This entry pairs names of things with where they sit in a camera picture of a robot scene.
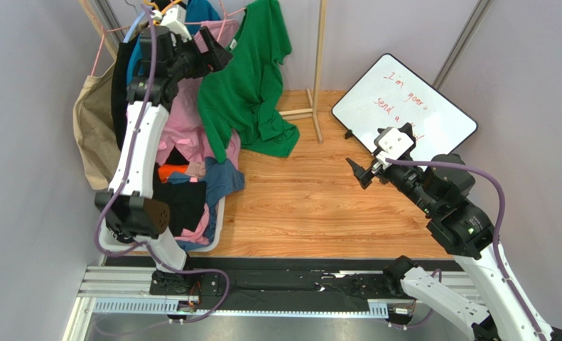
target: wooden floor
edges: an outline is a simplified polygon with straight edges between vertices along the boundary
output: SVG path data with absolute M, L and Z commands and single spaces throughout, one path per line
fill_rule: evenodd
M 288 158 L 241 151 L 245 189 L 227 197 L 224 227 L 210 256 L 446 258 L 426 219 L 392 185 L 361 189 L 345 158 L 368 166 L 371 156 L 330 113 L 343 92 L 324 92 L 319 121 L 292 121 L 301 133 Z M 286 93 L 280 110 L 307 107 L 304 92 Z

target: white laundry basket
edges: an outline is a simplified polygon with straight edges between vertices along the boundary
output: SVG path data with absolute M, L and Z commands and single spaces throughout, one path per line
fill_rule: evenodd
M 213 242 L 211 242 L 211 244 L 209 245 L 203 245 L 203 247 L 199 249 L 191 250 L 190 252 L 208 252 L 213 250 L 217 246 L 217 243 L 220 242 L 220 235 L 222 233 L 222 226 L 224 224 L 225 204 L 226 197 L 223 197 L 219 202 L 217 202 L 217 219 L 215 222 L 215 236 L 213 237 Z M 117 241 L 110 230 L 106 227 L 106 222 L 102 222 L 99 239 L 102 247 L 112 252 L 127 250 L 127 248 L 130 246 L 130 244 L 123 244 Z M 146 250 L 146 247 L 139 247 L 129 252 L 127 256 L 148 256 L 148 252 Z

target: green t-shirt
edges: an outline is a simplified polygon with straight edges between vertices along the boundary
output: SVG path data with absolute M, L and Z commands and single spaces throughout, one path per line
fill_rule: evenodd
M 256 0 L 229 45 L 233 58 L 225 69 L 203 78 L 199 115 L 218 162 L 226 159 L 231 129 L 242 148 L 287 157 L 300 132 L 275 109 L 283 93 L 279 64 L 291 53 L 277 0 Z

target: pile of clothes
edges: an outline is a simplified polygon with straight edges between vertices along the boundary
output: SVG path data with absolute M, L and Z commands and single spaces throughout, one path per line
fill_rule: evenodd
M 170 230 L 191 250 L 213 240 L 218 201 L 244 188 L 239 150 L 287 157 L 300 135 L 275 109 L 283 92 L 279 65 L 291 53 L 278 1 L 256 0 L 241 23 L 221 21 L 207 0 L 189 0 L 186 9 L 186 22 L 200 23 L 188 29 L 201 51 L 206 47 L 198 30 L 207 26 L 233 54 L 224 70 L 178 83 L 153 165 L 153 199 L 169 205 Z M 126 88 L 144 72 L 138 39 L 120 44 L 114 67 L 100 80 L 88 78 L 89 89 L 75 105 L 75 138 L 96 190 L 107 188 L 123 148 Z M 102 101 L 106 95 L 108 103 Z

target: whiteboard black frame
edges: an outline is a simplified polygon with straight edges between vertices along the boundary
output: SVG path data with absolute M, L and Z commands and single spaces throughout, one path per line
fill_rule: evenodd
M 383 55 L 381 55 L 379 58 L 377 58 L 377 60 L 375 60 L 375 62 L 373 62 L 373 64 L 371 64 L 371 66 L 369 66 L 369 68 L 367 69 L 367 71 L 365 71 L 362 76 L 359 77 L 359 79 L 348 89 L 348 91 L 346 91 L 346 93 L 342 96 L 342 98 L 340 98 L 331 108 L 331 114 L 333 115 L 333 117 L 335 117 L 335 119 L 337 119 L 338 122 L 340 122 L 344 128 L 346 128 L 346 131 L 351 131 L 350 128 L 348 128 L 344 122 L 342 122 L 341 119 L 339 119 L 337 116 L 335 116 L 335 113 L 333 112 L 333 110 L 335 109 L 335 106 L 337 106 L 338 103 L 340 103 L 342 101 L 342 99 L 344 99 L 344 97 L 346 97 L 346 94 L 348 94 L 348 92 L 350 92 L 350 90 L 352 90 L 353 87 L 356 86 L 356 84 L 358 84 L 358 82 L 360 82 L 360 80 L 379 62 L 379 60 L 381 60 L 384 56 L 389 55 L 392 58 L 395 59 L 395 61 L 399 62 L 400 65 L 404 66 L 407 70 L 409 70 L 409 72 L 411 72 L 412 74 L 414 74 L 417 78 L 419 78 L 422 82 L 424 82 L 426 85 L 428 85 L 434 92 L 436 92 L 437 94 L 439 94 L 443 99 L 445 99 L 447 102 L 451 103 L 455 108 L 459 109 L 459 111 L 464 114 L 465 116 L 467 116 L 469 119 L 471 119 L 474 122 L 475 128 L 474 130 L 470 133 L 470 135 L 466 136 L 460 143 L 458 143 L 457 146 L 455 146 L 453 149 L 451 149 L 451 152 L 454 152 L 455 149 L 457 149 L 459 146 L 461 146 L 463 144 L 463 142 L 467 139 L 470 138 L 470 136 L 472 136 L 476 131 L 478 131 L 478 121 L 476 121 L 474 119 L 474 117 L 470 116 L 467 112 L 465 112 L 463 109 L 461 109 L 458 105 L 456 105 L 453 101 L 451 101 L 450 99 L 448 99 L 444 94 L 442 94 L 441 92 L 439 92 L 437 89 L 435 89 L 430 83 L 428 83 L 425 79 L 423 79 L 420 75 L 417 74 L 417 72 L 414 72 L 413 70 L 411 70 L 410 67 L 408 67 L 407 65 L 405 65 L 403 62 L 400 61 L 400 59 L 394 57 L 394 55 L 392 55 L 391 53 L 384 53 Z M 388 128 L 387 126 L 378 126 L 376 129 L 378 128 Z M 353 135 L 351 136 L 355 139 L 357 139 L 360 144 L 362 144 L 362 146 L 367 149 L 367 151 L 369 151 L 370 153 L 372 153 L 368 148 L 367 145 L 365 145 L 365 143 L 363 143 L 363 141 L 361 141 L 357 136 Z

